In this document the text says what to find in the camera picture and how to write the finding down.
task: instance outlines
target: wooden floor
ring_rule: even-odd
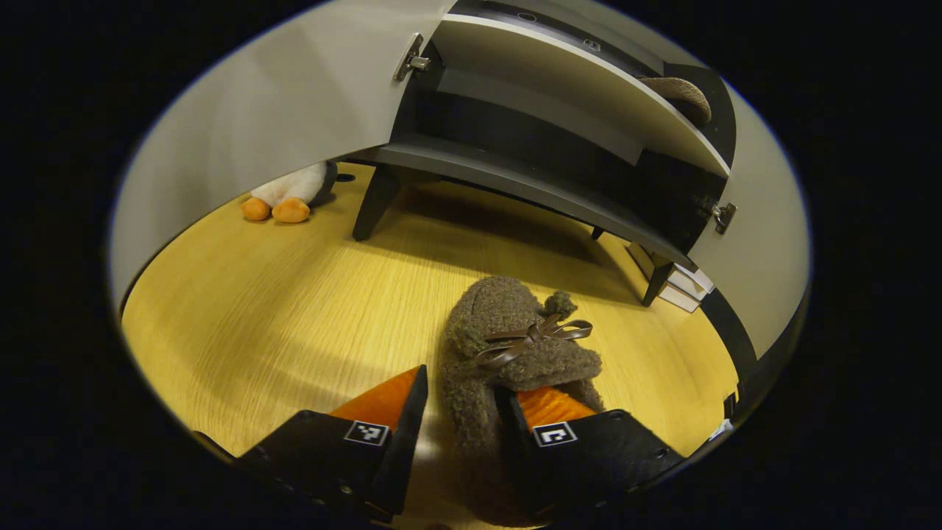
[[[123,328],[138,364],[190,429],[241,455],[299,409],[327,411],[413,366],[430,397],[397,528],[488,528],[455,495],[451,429],[438,389],[440,338],[464,290],[491,274],[541,300],[569,290],[593,323],[580,343],[603,359],[596,386],[688,455],[723,420],[736,371],[706,316],[657,299],[610,234],[448,183],[403,192],[373,237],[354,220],[372,168],[303,224],[242,219],[240,197],[190,227],[135,285]]]

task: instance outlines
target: shoe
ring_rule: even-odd
[[[465,500],[483,521],[546,523],[528,514],[507,476],[496,389],[517,392],[531,428],[605,411],[592,384],[601,358],[577,343],[592,325],[560,324],[576,309],[568,293],[557,291],[540,304],[519,280],[492,276],[472,285],[448,317],[443,397],[456,430]]]

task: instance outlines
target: black cabinet leg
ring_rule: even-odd
[[[369,181],[369,187],[366,188],[366,195],[360,205],[360,213],[357,214],[356,224],[353,226],[355,240],[362,241],[369,238],[373,233],[373,228],[376,228],[382,214],[396,198],[401,188],[402,184],[388,166],[377,166],[376,171],[373,172],[373,179]]]
[[[670,260],[660,256],[651,256],[651,258],[654,260],[654,272],[651,274],[648,290],[644,293],[644,299],[642,300],[642,306],[645,307],[651,306],[654,299],[664,290],[664,286],[667,285],[667,278],[674,269],[674,264]]]

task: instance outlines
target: white plush toy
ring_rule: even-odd
[[[320,162],[263,184],[242,203],[242,215],[250,221],[264,221],[270,213],[282,223],[300,223],[311,214],[308,205],[324,185],[326,174],[327,162]]]

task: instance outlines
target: door hinge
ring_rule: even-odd
[[[726,228],[729,228],[729,224],[733,222],[733,216],[736,215],[736,205],[729,203],[721,207],[717,203],[710,209],[710,214],[713,215],[713,219],[716,219],[716,231],[725,234]]]
[[[402,62],[396,69],[396,73],[393,75],[393,80],[402,81],[406,78],[406,74],[408,74],[411,70],[426,70],[429,68],[430,60],[428,58],[421,57],[418,53],[418,49],[422,46],[423,41],[425,41],[425,38],[422,37],[422,34],[413,34],[412,44],[409,45],[406,55],[402,58]]]

